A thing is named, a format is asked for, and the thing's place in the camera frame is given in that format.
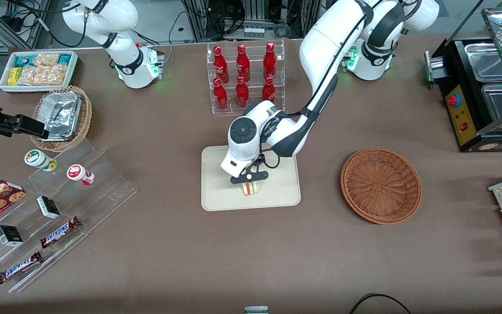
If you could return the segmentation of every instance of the red emergency stop button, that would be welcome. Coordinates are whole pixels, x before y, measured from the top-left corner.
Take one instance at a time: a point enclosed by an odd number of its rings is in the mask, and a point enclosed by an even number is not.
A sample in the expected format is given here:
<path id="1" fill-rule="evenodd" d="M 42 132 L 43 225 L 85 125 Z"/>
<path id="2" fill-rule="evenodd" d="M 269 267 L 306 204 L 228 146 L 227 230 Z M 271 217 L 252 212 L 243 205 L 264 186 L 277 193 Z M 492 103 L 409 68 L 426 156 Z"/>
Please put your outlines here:
<path id="1" fill-rule="evenodd" d="M 447 105 L 451 106 L 452 108 L 458 108 L 461 102 L 462 96 L 459 93 L 454 93 L 453 95 L 447 97 Z"/>

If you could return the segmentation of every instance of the clear acrylic rack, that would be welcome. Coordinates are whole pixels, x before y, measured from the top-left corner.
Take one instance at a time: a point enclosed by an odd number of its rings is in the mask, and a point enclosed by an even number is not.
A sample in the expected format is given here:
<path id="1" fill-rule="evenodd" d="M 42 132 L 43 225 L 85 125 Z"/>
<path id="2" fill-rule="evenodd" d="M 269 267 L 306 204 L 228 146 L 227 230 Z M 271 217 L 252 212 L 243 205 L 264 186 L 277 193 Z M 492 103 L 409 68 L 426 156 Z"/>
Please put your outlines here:
<path id="1" fill-rule="evenodd" d="M 88 139 L 80 140 L 55 159 L 58 168 L 50 173 L 41 169 L 33 173 L 22 184 L 27 196 L 9 208 L 8 213 L 0 215 L 0 225 L 16 226 L 24 241 L 15 248 L 3 246 L 0 242 L 0 272 L 12 268 L 36 251 L 40 251 L 43 261 L 1 285 L 10 293 L 19 292 L 28 286 L 136 192 L 107 161 L 104 151 Z M 72 164 L 81 164 L 94 173 L 94 183 L 86 186 L 69 180 L 66 171 Z M 59 218 L 49 219 L 42 215 L 36 201 L 40 195 L 54 199 L 61 212 Z M 42 249 L 40 239 L 74 216 L 82 225 Z"/>
<path id="2" fill-rule="evenodd" d="M 276 55 L 276 76 L 274 77 L 273 85 L 275 86 L 275 105 L 281 109 L 285 109 L 285 47 L 283 40 L 257 40 L 246 41 L 245 51 L 249 56 L 251 64 L 251 80 L 247 82 L 249 88 L 249 102 L 248 105 L 263 100 L 263 86 L 265 85 L 265 78 L 263 77 L 263 58 L 267 49 L 267 43 L 273 42 L 275 44 Z M 235 87 L 237 86 L 237 67 L 235 60 L 237 59 L 237 45 L 240 42 L 215 42 L 207 46 L 207 70 L 209 77 L 209 90 L 210 90 L 210 103 L 214 114 L 216 113 L 243 113 L 244 108 L 237 105 L 237 95 L 235 94 Z M 224 84 L 227 92 L 227 110 L 220 111 L 214 101 L 213 94 L 213 80 L 216 77 L 214 71 L 214 54 L 212 49 L 215 46 L 222 48 L 222 54 L 227 62 L 227 72 L 230 75 L 230 81 Z"/>

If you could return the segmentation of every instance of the foil tray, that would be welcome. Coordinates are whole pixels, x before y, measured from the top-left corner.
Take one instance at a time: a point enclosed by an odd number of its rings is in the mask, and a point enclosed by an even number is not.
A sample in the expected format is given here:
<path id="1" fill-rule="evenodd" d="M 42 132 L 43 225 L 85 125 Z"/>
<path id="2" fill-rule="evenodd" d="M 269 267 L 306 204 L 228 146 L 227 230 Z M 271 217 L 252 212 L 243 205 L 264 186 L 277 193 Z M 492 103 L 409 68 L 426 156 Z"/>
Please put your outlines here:
<path id="1" fill-rule="evenodd" d="M 502 60 L 494 44 L 487 42 L 467 44 L 464 51 L 478 81 L 502 82 Z"/>

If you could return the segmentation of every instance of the small black box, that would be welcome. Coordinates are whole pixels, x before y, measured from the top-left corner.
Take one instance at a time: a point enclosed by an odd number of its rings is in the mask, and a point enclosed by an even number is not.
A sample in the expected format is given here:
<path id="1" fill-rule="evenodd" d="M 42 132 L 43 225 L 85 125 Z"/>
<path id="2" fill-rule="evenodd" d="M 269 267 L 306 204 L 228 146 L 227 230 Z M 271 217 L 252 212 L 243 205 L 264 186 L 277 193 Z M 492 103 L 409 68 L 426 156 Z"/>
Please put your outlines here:
<path id="1" fill-rule="evenodd" d="M 14 226 L 0 225 L 0 241 L 6 246 L 19 246 L 22 244 L 22 238 Z"/>
<path id="2" fill-rule="evenodd" d="M 42 195 L 38 197 L 36 201 L 38 201 L 38 207 L 40 207 L 42 215 L 51 219 L 59 218 L 59 216 L 61 215 L 53 199 Z"/>

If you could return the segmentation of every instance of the red soda bottle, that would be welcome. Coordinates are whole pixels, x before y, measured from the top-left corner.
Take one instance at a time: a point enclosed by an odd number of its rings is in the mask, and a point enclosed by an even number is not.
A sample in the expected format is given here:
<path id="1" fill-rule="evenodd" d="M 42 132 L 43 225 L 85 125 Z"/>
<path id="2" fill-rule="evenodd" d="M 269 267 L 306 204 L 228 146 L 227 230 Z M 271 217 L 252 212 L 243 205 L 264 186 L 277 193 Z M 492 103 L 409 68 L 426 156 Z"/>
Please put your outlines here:
<path id="1" fill-rule="evenodd" d="M 222 56 L 222 48 L 220 46 L 215 46 L 213 48 L 214 52 L 214 71 L 224 84 L 230 81 L 230 76 L 227 73 L 227 62 L 224 56 Z"/>
<path id="2" fill-rule="evenodd" d="M 275 102 L 275 87 L 272 85 L 272 77 L 269 76 L 265 79 L 265 85 L 263 86 L 263 100 Z"/>
<path id="3" fill-rule="evenodd" d="M 235 93 L 237 94 L 237 105 L 241 108 L 247 107 L 247 101 L 249 100 L 249 88 L 245 84 L 245 78 L 243 76 L 237 77 L 237 87 L 235 88 Z"/>
<path id="4" fill-rule="evenodd" d="M 276 76 L 275 44 L 272 42 L 267 44 L 267 53 L 263 59 L 263 76 L 267 79 L 269 75 L 272 78 Z"/>
<path id="5" fill-rule="evenodd" d="M 237 75 L 242 75 L 246 82 L 251 79 L 251 66 L 249 65 L 249 57 L 245 53 L 245 45 L 237 45 L 237 60 L 235 60 L 237 65 Z"/>
<path id="6" fill-rule="evenodd" d="M 214 100 L 217 103 L 218 110 L 226 111 L 227 110 L 227 94 L 226 90 L 222 86 L 222 81 L 220 78 L 214 78 L 213 80 L 214 89 Z"/>

